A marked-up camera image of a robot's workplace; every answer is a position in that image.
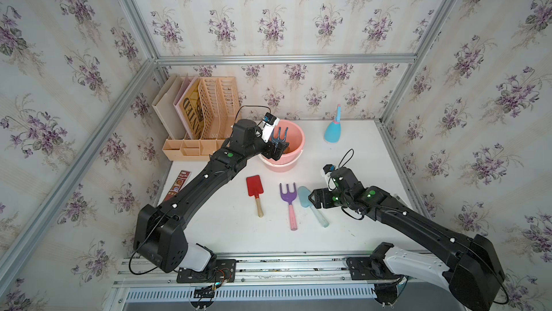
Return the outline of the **teal fork yellow handle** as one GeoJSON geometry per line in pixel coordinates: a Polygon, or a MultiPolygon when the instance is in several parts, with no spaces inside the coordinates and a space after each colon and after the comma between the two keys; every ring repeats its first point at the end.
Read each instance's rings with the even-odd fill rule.
{"type": "Polygon", "coordinates": [[[273,131],[273,135],[271,136],[271,141],[274,142],[274,138],[277,138],[277,137],[287,138],[287,133],[288,133],[288,127],[286,127],[284,131],[281,127],[277,127],[273,131]]]}

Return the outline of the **light blue trowel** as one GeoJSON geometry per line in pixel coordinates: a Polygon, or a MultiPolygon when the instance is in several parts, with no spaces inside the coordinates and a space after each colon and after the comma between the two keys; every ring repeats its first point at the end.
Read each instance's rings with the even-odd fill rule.
{"type": "Polygon", "coordinates": [[[318,209],[315,208],[313,203],[309,200],[308,197],[310,195],[311,195],[311,191],[307,187],[300,186],[298,188],[298,197],[299,197],[301,206],[309,209],[323,228],[329,227],[330,225],[329,221],[322,215],[322,213],[318,209]]]}

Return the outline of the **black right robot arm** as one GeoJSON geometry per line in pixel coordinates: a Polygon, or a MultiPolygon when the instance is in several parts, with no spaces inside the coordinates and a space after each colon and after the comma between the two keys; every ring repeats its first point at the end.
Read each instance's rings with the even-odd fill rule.
{"type": "Polygon", "coordinates": [[[481,235],[466,236],[422,216],[389,192],[364,187],[347,167],[326,165],[326,188],[313,190],[309,203],[317,209],[353,210],[389,226],[428,250],[410,253],[392,243],[381,243],[370,255],[376,275],[412,276],[447,289],[469,310],[490,310],[505,290],[505,273],[492,242],[481,235]]]}

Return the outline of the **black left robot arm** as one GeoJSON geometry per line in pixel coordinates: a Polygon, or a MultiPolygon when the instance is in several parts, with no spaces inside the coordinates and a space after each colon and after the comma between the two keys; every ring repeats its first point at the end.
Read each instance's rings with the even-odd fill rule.
{"type": "Polygon", "coordinates": [[[144,206],[138,216],[131,256],[139,254],[165,273],[176,269],[209,270],[214,254],[199,244],[189,246],[184,230],[192,217],[217,190],[243,170],[249,159],[263,155],[279,160],[289,147],[286,138],[274,136],[280,119],[266,113],[260,124],[240,119],[207,165],[176,196],[157,207],[144,206]]]}

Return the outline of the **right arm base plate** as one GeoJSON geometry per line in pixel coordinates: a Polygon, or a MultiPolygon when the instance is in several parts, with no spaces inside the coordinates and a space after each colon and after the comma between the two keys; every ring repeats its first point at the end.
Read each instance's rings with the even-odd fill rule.
{"type": "Polygon", "coordinates": [[[400,282],[404,275],[392,273],[382,260],[369,256],[347,257],[346,266],[353,281],[392,281],[400,282]]]}

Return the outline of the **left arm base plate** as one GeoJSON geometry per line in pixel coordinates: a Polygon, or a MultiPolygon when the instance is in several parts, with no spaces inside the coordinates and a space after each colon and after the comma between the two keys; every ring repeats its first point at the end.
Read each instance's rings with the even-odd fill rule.
{"type": "Polygon", "coordinates": [[[176,282],[179,284],[234,282],[237,260],[216,259],[210,261],[202,272],[191,269],[179,269],[176,282]]]}

